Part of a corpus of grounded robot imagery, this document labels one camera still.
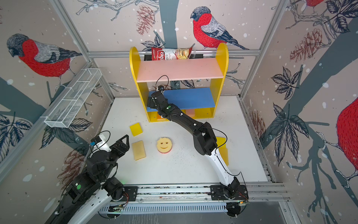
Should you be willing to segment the salmon orange sponge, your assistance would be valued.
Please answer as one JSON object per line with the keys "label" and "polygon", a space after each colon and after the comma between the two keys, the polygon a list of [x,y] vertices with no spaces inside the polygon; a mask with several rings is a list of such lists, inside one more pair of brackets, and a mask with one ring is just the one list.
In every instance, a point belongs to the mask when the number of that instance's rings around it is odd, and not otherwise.
{"label": "salmon orange sponge", "polygon": [[186,110],[186,115],[189,116],[189,117],[194,117],[195,116],[195,110],[194,109]]}

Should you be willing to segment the smiley face sponge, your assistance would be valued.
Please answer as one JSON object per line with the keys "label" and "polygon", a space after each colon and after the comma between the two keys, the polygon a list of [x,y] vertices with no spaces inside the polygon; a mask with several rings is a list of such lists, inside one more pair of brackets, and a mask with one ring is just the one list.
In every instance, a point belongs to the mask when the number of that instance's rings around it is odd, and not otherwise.
{"label": "smiley face sponge", "polygon": [[172,150],[172,141],[167,137],[161,137],[157,141],[157,150],[162,153],[166,154]]}

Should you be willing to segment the orange scrub sponge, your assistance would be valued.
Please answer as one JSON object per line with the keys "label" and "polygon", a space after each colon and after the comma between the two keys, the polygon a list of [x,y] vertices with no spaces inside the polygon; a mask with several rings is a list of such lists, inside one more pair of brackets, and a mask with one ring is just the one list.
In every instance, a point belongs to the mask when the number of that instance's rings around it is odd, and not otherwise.
{"label": "orange scrub sponge", "polygon": [[161,115],[157,114],[157,117],[156,117],[157,121],[163,121],[163,120],[166,120],[166,118],[163,118]]}

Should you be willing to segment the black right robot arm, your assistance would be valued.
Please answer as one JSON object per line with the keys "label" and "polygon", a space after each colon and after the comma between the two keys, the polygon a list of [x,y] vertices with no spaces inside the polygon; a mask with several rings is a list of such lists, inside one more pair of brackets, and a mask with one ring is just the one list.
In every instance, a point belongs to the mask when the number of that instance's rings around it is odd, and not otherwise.
{"label": "black right robot arm", "polygon": [[247,199],[246,191],[240,188],[241,185],[237,175],[231,174],[225,164],[214,135],[215,129],[208,122],[202,123],[194,120],[182,112],[175,104],[168,103],[163,91],[152,93],[148,97],[147,106],[151,109],[156,109],[162,118],[177,123],[193,136],[196,151],[209,160],[219,177],[222,195],[217,194],[218,198],[234,200],[241,196]]}

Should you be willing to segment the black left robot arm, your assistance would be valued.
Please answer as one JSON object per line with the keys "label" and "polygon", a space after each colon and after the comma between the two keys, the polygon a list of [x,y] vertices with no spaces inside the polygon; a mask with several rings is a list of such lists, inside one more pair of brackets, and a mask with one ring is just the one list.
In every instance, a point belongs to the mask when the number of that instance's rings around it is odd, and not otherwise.
{"label": "black left robot arm", "polygon": [[130,148],[129,136],[124,135],[111,146],[96,136],[91,145],[94,151],[89,154],[84,170],[67,185],[47,224],[85,224],[110,201],[123,201],[124,206],[135,201],[138,189],[127,193],[115,177],[118,159]]}

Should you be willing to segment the yellow shelf with coloured boards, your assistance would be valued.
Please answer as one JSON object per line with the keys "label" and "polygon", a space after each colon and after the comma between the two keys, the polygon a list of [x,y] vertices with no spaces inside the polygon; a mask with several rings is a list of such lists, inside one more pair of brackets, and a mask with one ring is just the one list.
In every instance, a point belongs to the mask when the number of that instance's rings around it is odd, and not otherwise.
{"label": "yellow shelf with coloured boards", "polygon": [[158,81],[182,83],[209,79],[209,87],[165,90],[164,96],[184,113],[188,109],[194,109],[194,119],[214,117],[228,70],[229,53],[225,44],[219,45],[215,58],[142,61],[135,47],[130,49],[129,56],[133,79],[149,122],[161,122],[156,119],[157,110],[147,107],[147,98],[152,94],[148,83]]}

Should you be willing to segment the pale yellow sponge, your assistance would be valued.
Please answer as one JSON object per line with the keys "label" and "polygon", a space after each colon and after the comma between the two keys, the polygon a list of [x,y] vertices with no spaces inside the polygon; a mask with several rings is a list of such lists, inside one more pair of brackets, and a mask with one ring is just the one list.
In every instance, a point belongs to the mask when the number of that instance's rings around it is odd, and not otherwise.
{"label": "pale yellow sponge", "polygon": [[135,161],[146,158],[145,147],[143,141],[132,144],[133,158]]}

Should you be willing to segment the small yellow square sponge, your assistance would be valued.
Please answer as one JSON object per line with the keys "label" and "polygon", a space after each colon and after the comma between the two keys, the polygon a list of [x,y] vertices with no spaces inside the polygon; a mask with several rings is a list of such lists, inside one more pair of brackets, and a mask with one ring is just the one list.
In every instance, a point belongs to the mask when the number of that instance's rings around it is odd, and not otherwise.
{"label": "small yellow square sponge", "polygon": [[143,133],[140,123],[135,123],[135,124],[131,125],[130,131],[131,131],[133,137],[138,136]]}

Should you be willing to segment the red cassava chips bag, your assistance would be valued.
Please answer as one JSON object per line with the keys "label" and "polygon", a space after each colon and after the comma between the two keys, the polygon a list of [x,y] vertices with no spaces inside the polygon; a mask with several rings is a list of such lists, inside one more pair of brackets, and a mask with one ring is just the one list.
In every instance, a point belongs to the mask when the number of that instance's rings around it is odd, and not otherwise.
{"label": "red cassava chips bag", "polygon": [[192,48],[152,48],[152,61],[188,59],[191,55],[191,52]]}

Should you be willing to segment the bright yellow square sponge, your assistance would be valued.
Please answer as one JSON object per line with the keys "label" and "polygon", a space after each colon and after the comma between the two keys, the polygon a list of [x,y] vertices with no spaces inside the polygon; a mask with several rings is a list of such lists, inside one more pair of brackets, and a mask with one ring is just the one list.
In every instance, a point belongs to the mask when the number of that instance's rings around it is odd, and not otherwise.
{"label": "bright yellow square sponge", "polygon": [[227,139],[226,137],[219,137],[219,136],[216,136],[216,143],[218,145],[218,148],[225,148],[226,147],[226,142],[227,142]]}

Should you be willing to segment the yellow rectangular sponge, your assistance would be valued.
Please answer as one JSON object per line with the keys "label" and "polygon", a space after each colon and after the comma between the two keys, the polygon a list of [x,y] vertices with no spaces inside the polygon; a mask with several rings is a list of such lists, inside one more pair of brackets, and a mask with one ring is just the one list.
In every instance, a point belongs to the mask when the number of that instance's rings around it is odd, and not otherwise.
{"label": "yellow rectangular sponge", "polygon": [[226,147],[220,147],[219,152],[221,154],[222,159],[224,160],[226,166],[229,166],[229,158],[228,158],[228,150]]}

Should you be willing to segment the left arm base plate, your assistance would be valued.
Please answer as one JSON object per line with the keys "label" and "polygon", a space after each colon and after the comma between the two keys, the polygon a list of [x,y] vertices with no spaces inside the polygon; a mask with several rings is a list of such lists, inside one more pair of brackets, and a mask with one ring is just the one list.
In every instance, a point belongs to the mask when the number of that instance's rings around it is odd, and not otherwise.
{"label": "left arm base plate", "polygon": [[115,202],[134,202],[137,198],[138,186],[124,186],[115,190],[112,201]]}

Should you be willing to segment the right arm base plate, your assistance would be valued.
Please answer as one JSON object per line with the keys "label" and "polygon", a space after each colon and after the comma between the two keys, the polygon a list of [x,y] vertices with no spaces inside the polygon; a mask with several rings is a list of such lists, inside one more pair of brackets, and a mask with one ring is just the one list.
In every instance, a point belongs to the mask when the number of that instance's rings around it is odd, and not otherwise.
{"label": "right arm base plate", "polygon": [[230,190],[225,186],[211,185],[209,195],[214,201],[236,200],[236,201],[248,201],[248,190],[246,185],[240,185],[237,190]]}

